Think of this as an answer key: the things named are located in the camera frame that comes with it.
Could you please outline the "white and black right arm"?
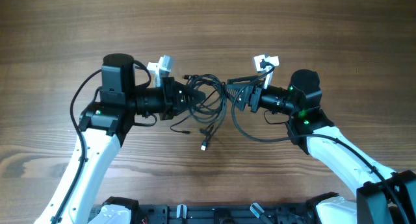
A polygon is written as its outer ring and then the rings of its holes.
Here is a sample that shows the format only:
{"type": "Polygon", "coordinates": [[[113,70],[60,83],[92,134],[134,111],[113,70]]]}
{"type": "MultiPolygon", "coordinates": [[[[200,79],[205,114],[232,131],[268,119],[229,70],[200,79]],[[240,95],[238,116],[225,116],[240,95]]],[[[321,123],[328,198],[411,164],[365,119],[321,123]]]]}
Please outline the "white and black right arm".
{"type": "Polygon", "coordinates": [[[317,72],[295,71],[287,88],[267,85],[264,75],[230,79],[226,90],[233,108],[287,115],[286,139],[325,164],[354,193],[355,201],[333,192],[310,199],[311,222],[415,222],[415,173],[382,165],[343,136],[320,107],[317,72]]]}

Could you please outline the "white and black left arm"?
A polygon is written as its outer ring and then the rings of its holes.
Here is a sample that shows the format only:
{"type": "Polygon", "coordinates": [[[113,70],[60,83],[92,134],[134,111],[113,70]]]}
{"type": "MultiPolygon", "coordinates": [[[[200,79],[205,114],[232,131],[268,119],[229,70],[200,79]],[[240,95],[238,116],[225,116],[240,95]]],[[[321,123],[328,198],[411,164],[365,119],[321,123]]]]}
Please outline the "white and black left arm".
{"type": "Polygon", "coordinates": [[[131,127],[145,124],[137,115],[156,120],[172,119],[201,103],[205,94],[164,75],[157,87],[137,85],[135,71],[169,72],[170,59],[147,68],[127,54],[109,54],[98,73],[101,86],[73,125],[77,142],[70,162],[49,204],[37,223],[147,223],[148,218],[134,199],[110,197],[99,212],[91,213],[96,195],[111,162],[122,148],[131,127]]]}

